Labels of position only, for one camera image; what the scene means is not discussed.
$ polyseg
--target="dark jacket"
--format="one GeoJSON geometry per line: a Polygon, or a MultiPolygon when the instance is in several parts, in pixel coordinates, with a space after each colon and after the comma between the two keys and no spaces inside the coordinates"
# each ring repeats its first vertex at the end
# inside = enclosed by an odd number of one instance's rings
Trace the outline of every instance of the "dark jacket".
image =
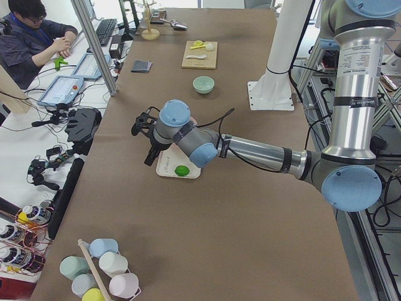
{"type": "Polygon", "coordinates": [[[10,22],[13,33],[0,36],[0,64],[21,89],[27,89],[41,69],[34,64],[32,56],[41,53],[67,31],[78,34],[73,26],[50,20],[43,20],[39,29],[32,29],[13,13],[4,18],[10,22]]]}

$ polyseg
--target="green bowl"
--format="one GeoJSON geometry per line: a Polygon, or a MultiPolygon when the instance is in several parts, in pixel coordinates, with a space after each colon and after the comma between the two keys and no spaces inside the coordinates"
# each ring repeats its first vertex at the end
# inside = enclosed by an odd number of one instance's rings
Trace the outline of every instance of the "green bowl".
{"type": "Polygon", "coordinates": [[[196,92],[207,94],[214,88],[214,80],[211,77],[197,77],[192,83],[196,92]]]}

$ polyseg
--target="white bottle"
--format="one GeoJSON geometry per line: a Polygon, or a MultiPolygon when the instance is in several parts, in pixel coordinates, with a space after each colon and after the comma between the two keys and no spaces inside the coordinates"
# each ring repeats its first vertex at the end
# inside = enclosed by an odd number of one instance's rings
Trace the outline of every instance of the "white bottle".
{"type": "Polygon", "coordinates": [[[23,208],[23,213],[26,217],[36,224],[43,225],[50,221],[51,211],[37,206],[25,206],[23,208]]]}

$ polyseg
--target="brown table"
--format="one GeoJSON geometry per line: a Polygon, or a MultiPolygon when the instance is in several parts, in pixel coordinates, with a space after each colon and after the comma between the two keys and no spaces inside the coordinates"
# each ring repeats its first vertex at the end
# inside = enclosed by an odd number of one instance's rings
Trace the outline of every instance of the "brown table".
{"type": "Polygon", "coordinates": [[[247,82],[264,73],[276,20],[268,10],[169,9],[187,32],[159,26],[155,41],[137,37],[80,180],[49,252],[32,301],[77,300],[61,260],[81,256],[78,238],[114,238],[148,300],[358,300],[333,211],[293,176],[215,159],[198,179],[167,179],[143,160],[144,136],[130,129],[147,107],[186,101],[199,123],[236,111],[223,132],[301,150],[307,126],[294,112],[252,112],[247,82]],[[187,40],[218,41],[217,70],[183,70],[187,40]],[[135,59],[154,63],[130,73],[135,59]],[[216,81],[199,95],[192,81],[216,81]]]}

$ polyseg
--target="wooden cutting board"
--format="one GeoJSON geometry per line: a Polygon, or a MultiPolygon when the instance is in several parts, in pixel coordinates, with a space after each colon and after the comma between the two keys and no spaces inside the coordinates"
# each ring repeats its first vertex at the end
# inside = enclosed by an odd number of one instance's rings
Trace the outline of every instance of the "wooden cutting board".
{"type": "Polygon", "coordinates": [[[181,68],[183,69],[209,69],[215,70],[217,63],[217,42],[210,42],[214,46],[213,51],[207,51],[204,47],[198,49],[190,49],[194,45],[194,41],[187,41],[182,58],[181,68]],[[207,55],[203,60],[195,58],[185,58],[187,55],[207,55]]]}

